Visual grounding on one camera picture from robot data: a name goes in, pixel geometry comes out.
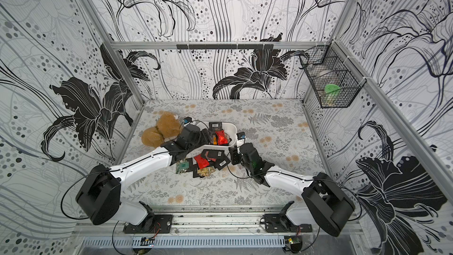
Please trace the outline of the black barcode tea bag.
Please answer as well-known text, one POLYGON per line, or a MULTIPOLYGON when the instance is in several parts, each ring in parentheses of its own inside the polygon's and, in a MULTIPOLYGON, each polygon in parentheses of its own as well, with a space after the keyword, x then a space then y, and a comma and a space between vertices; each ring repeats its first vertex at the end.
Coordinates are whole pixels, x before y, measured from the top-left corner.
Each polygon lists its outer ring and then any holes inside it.
POLYGON ((209 129, 210 131, 223 131, 222 122, 210 122, 209 129))

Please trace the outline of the shiny red foil tea bag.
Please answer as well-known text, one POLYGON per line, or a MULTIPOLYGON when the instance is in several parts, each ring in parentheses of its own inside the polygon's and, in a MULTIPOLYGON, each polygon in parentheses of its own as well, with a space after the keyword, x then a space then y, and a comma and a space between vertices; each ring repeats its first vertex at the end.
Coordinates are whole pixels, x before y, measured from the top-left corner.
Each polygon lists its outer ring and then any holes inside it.
POLYGON ((217 145, 219 146, 228 146, 230 143, 230 137, 225 131, 216 131, 217 145))

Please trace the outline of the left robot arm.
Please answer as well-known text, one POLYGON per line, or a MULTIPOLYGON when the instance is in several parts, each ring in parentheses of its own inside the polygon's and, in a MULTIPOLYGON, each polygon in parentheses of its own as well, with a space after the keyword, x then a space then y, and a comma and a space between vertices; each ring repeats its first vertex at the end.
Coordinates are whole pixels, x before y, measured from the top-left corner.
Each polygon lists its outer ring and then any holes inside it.
POLYGON ((176 164, 192 151, 209 144, 209 138, 206 124, 188 124, 176 139, 164 142, 144 156, 111 167, 98 165, 81 178, 84 183, 75 201, 94 225, 116 220, 149 230, 155 224, 151 207, 129 201, 122 193, 140 179, 176 164))

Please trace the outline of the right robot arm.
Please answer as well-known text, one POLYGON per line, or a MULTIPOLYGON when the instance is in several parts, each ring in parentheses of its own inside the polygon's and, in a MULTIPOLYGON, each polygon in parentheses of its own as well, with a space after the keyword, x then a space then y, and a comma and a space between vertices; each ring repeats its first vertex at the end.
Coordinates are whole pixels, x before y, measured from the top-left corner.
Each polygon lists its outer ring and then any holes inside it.
POLYGON ((278 214, 265 214, 268 233, 307 232, 316 224, 328 235, 337 237, 355 211, 355 204, 327 174, 300 175, 280 168, 260 157, 253 144, 230 149, 232 164, 242 165, 257 184, 278 188, 302 198, 288 202, 278 214))

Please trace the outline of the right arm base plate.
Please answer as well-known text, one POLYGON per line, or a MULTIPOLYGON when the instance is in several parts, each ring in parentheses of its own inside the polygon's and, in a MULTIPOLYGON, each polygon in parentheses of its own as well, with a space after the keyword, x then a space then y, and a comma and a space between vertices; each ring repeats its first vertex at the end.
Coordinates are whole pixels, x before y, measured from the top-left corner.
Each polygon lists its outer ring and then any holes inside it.
POLYGON ((280 214, 264 214, 260 219, 267 233, 311 233, 311 224, 294 225, 286 216, 280 214))

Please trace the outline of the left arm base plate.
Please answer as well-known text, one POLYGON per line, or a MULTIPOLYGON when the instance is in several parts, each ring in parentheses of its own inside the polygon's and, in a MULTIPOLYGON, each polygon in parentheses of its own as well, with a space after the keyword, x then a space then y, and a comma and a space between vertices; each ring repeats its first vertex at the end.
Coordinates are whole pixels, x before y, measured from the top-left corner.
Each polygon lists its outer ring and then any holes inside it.
POLYGON ((138 225, 126 223, 123 232, 126 234, 169 234, 173 222, 171 214, 157 214, 147 216, 138 225))

